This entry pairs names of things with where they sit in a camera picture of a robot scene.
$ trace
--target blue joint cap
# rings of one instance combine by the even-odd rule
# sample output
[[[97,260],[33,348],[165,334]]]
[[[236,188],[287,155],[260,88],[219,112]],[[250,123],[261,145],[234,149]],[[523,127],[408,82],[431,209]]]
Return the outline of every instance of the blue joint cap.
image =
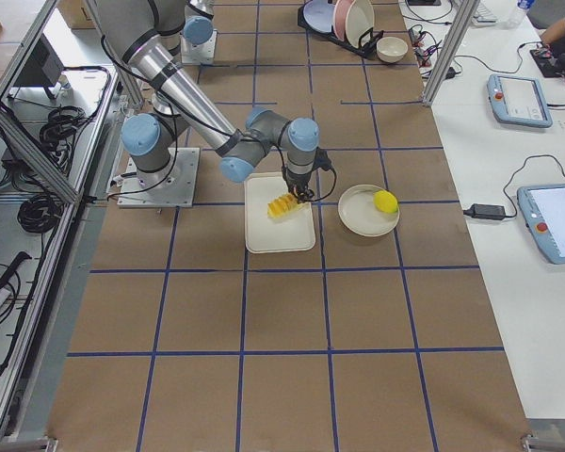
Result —
[[[255,170],[255,167],[238,157],[224,157],[219,162],[219,169],[227,179],[233,182],[243,182]]]
[[[205,44],[214,33],[214,25],[203,16],[192,16],[182,29],[182,36],[193,45]]]
[[[129,118],[121,128],[121,141],[125,150],[136,157],[152,151],[160,136],[159,122],[147,113]]]
[[[316,149],[320,140],[318,124],[308,118],[293,120],[287,133],[293,146],[306,153]]]
[[[268,110],[266,108],[262,108],[260,106],[255,106],[253,108],[253,110],[250,112],[250,114],[248,115],[247,119],[245,120],[245,127],[248,128],[248,129],[251,129],[251,126],[253,125],[255,120],[257,120],[257,118],[262,113],[266,113],[267,111],[270,111],[270,110]]]

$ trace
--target plate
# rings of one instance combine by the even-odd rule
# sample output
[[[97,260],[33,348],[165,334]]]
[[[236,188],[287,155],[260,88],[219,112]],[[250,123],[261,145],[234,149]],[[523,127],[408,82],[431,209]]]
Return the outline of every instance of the plate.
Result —
[[[332,31],[339,40],[346,40],[346,16],[354,0],[337,0],[332,14]]]
[[[366,237],[378,237],[391,232],[399,222],[399,209],[385,214],[375,207],[373,196],[380,186],[359,185],[345,191],[339,199],[339,217],[354,233]]]
[[[375,10],[370,0],[355,0],[346,15],[347,41],[352,46],[360,48],[360,36],[373,26],[375,26]],[[367,42],[368,38],[364,38],[363,44]]]
[[[331,33],[334,10],[334,4],[327,0],[312,0],[303,7],[303,18],[315,31]]]
[[[245,245],[253,253],[302,251],[316,243],[312,207],[306,202],[281,218],[267,205],[288,191],[279,172],[252,174],[245,180]]]

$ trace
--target white table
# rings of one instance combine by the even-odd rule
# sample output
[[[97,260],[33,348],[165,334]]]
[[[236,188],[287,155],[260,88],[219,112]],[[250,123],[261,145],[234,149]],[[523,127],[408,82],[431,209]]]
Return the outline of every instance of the white table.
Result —
[[[502,22],[514,2],[483,0],[499,18],[494,27],[471,26],[457,55],[481,58],[496,70],[517,68],[516,48],[538,40],[525,20],[515,29]],[[445,6],[412,7],[422,17],[436,17]],[[402,10],[409,15],[405,5]],[[440,39],[443,25],[423,24]],[[541,76],[526,46],[517,75],[540,79],[546,101],[565,104],[562,79]],[[565,110],[551,110],[549,129],[504,125],[492,114],[485,89],[492,73],[481,63],[458,58],[463,74],[445,81],[433,113],[463,208],[472,203],[503,204],[512,213],[502,187],[533,154],[550,153],[565,168]],[[565,183],[550,158],[531,160],[508,188],[514,198],[519,186]],[[530,419],[565,419],[565,265],[547,263],[538,252],[522,216],[502,222],[468,219],[476,255],[490,294],[517,389]]]

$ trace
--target bottle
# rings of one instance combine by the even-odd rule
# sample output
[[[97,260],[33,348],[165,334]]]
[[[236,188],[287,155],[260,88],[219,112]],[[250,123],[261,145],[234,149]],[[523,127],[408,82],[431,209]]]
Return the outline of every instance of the bottle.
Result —
[[[519,26],[533,4],[534,0],[518,0],[517,6],[510,13],[510,16],[507,19],[507,28],[515,28]]]

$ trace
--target pink plate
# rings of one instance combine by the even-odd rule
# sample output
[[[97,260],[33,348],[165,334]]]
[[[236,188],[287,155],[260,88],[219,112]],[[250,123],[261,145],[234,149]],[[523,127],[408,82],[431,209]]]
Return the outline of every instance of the pink plate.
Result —
[[[337,0],[332,14],[332,31],[339,40],[346,39],[346,16],[354,0]]]

